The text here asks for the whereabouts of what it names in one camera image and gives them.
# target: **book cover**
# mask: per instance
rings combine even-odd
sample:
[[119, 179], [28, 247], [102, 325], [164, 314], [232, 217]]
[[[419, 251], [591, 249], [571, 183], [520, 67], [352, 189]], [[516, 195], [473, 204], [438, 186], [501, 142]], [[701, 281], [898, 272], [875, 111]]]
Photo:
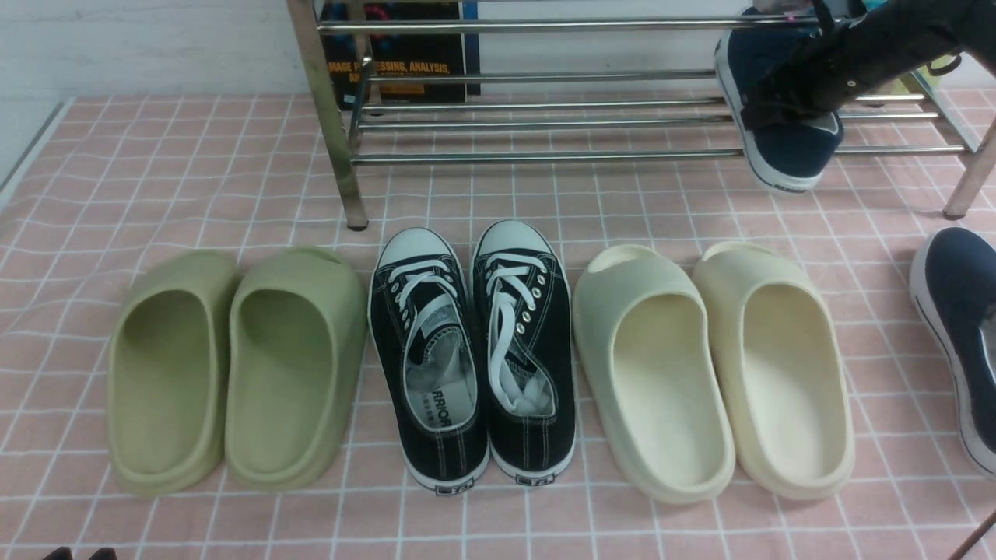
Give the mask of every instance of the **book cover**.
[[[459, 2], [429, 4], [383, 3], [365, 6], [368, 21], [458, 20]], [[322, 20], [348, 21], [346, 4], [326, 4]], [[465, 73], [463, 37], [453, 35], [370, 36], [376, 72], [381, 76], [462, 76]], [[356, 101], [360, 62], [352, 35], [323, 36], [329, 75], [336, 87], [340, 109], [347, 111]], [[463, 103], [463, 84], [380, 84], [384, 103]]]

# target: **floor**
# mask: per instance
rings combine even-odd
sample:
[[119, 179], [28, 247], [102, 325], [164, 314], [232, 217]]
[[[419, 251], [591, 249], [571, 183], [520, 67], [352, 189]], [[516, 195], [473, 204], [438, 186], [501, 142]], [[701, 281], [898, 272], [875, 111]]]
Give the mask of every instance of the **floor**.
[[[984, 130], [996, 91], [948, 92]], [[729, 128], [367, 140], [369, 150], [695, 148]], [[938, 142], [928, 127], [865, 127], [851, 141]], [[0, 216], [0, 556], [59, 545], [121, 558], [946, 558], [994, 508], [996, 484], [962, 453], [944, 360], [905, 276], [961, 168], [951, 158], [835, 162], [812, 195], [772, 197], [743, 161], [361, 169], [371, 226], [346, 229], [306, 97], [113, 98], [69, 108]], [[996, 239], [996, 191], [962, 224]], [[748, 238], [803, 263], [846, 358], [858, 465], [835, 498], [792, 503], [738, 473], [718, 499], [655, 503], [623, 482], [585, 376], [579, 453], [553, 486], [525, 490], [492, 466], [437, 498], [406, 475], [369, 348], [347, 443], [312, 487], [240, 488], [223, 468], [147, 500], [115, 483], [104, 432], [107, 339], [143, 270], [189, 247], [244, 267], [289, 244], [335, 246], [364, 276], [393, 233], [427, 225], [463, 258], [492, 221], [541, 229], [576, 278], [610, 243], [652, 245], [688, 266]], [[996, 537], [971, 558], [993, 558]]]

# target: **sage green slipper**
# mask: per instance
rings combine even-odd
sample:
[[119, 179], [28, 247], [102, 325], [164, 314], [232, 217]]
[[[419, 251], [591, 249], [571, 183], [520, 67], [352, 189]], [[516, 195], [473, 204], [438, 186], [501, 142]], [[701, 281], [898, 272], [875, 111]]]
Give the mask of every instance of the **sage green slipper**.
[[228, 311], [238, 286], [230, 257], [193, 251], [131, 287], [111, 338], [108, 443], [123, 488], [160, 495], [221, 461]]
[[366, 295], [353, 267], [294, 248], [246, 275], [230, 315], [228, 471], [260, 490], [318, 479], [343, 438], [367, 338]]

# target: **cream slide sandal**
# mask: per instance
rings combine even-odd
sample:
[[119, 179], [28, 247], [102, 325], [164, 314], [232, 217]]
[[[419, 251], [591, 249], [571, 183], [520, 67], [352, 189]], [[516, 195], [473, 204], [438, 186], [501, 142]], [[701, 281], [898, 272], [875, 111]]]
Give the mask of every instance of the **cream slide sandal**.
[[574, 338], [623, 475], [671, 504], [715, 497], [733, 438], [688, 276], [640, 245], [606, 249], [575, 288]]
[[108, 443], [122, 488], [181, 490], [221, 461], [235, 260], [192, 251], [135, 281], [111, 336]]
[[855, 437], [834, 325], [801, 268], [740, 241], [713, 245], [692, 280], [709, 312], [709, 342], [740, 465], [790, 499], [837, 492], [855, 465]]
[[367, 338], [360, 278], [340, 255], [294, 248], [256, 265], [229, 321], [228, 471], [260, 490], [318, 479], [343, 439]]

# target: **shoe rack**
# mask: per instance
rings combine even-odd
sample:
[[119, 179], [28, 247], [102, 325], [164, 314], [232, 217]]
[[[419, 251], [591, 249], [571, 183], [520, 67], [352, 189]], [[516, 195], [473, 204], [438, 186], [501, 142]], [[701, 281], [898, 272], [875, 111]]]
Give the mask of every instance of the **shoe rack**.
[[[720, 111], [726, 105], [722, 97], [696, 97], [674, 100], [575, 102], [575, 103], [477, 103], [448, 105], [386, 105], [377, 102], [376, 88], [386, 83], [420, 84], [509, 84], [509, 83], [565, 83], [565, 82], [634, 82], [680, 81], [709, 79], [715, 76], [712, 69], [647, 71], [632, 69], [625, 72], [550, 72], [517, 74], [481, 74], [473, 76], [391, 77], [378, 76], [374, 60], [368, 56], [368, 36], [371, 34], [520, 34], [520, 33], [595, 33], [606, 31], [695, 31], [735, 29], [744, 27], [815, 27], [815, 18], [788, 19], [783, 16], [759, 17], [701, 17], [701, 18], [613, 18], [613, 19], [526, 19], [526, 20], [457, 20], [457, 21], [365, 21], [363, 4], [367, 0], [350, 0], [350, 21], [318, 21], [313, 0], [287, 0], [298, 47], [308, 76], [308, 83], [315, 100], [322, 133], [329, 158], [332, 161], [336, 184], [339, 189], [347, 224], [350, 229], [363, 230], [368, 225], [361, 186], [357, 182], [358, 165], [446, 165], [446, 164], [500, 164], [500, 163], [559, 163], [559, 162], [609, 162], [609, 161], [680, 161], [742, 157], [740, 148], [696, 150], [586, 150], [586, 151], [511, 151], [511, 152], [461, 152], [439, 153], [376, 153], [363, 150], [366, 134], [404, 134], [447, 132], [520, 132], [520, 131], [593, 131], [605, 129], [711, 127], [729, 124], [729, 114], [688, 115], [642, 119], [603, 118], [588, 120], [584, 111], [625, 109], [686, 109], [714, 106]], [[361, 78], [357, 91], [360, 104], [352, 111], [348, 122], [336, 104], [336, 96], [326, 67], [322, 48], [323, 35], [347, 34], [357, 38], [357, 52], [361, 61]], [[846, 123], [933, 123], [944, 143], [925, 145], [851, 145], [842, 146], [839, 156], [923, 156], [957, 155], [965, 171], [947, 203], [944, 216], [958, 219], [965, 215], [982, 184], [996, 166], [996, 123], [989, 128], [981, 143], [975, 142], [958, 120], [948, 112], [930, 86], [917, 74], [902, 79], [909, 94], [873, 95], [858, 99], [864, 105], [904, 105], [913, 109], [879, 112], [845, 108], [841, 118]], [[364, 102], [367, 93], [374, 95]], [[463, 112], [512, 113], [511, 121], [468, 121], [450, 116]], [[558, 114], [577, 112], [574, 119], [531, 119], [521, 116], [530, 113], [556, 111]], [[380, 115], [414, 117], [403, 121], [380, 120]]]

